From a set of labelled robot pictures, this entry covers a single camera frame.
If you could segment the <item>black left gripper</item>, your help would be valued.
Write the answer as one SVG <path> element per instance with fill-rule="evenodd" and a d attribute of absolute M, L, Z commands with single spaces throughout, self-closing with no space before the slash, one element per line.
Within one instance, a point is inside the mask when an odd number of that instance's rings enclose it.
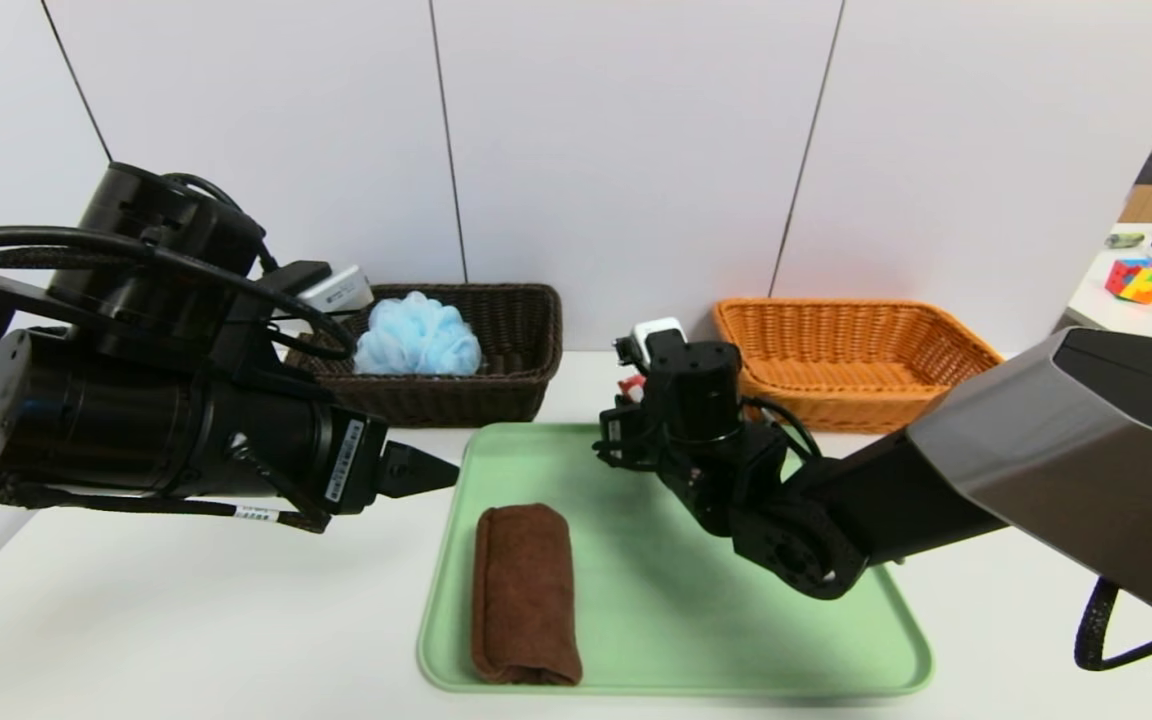
<path fill-rule="evenodd" d="M 283 498 L 305 516 L 361 514 L 376 497 L 366 475 L 387 425 L 339 406 L 323 388 L 276 392 L 217 382 L 205 414 L 205 495 Z M 460 468 L 410 445 L 385 446 L 380 497 L 456 486 Z"/>

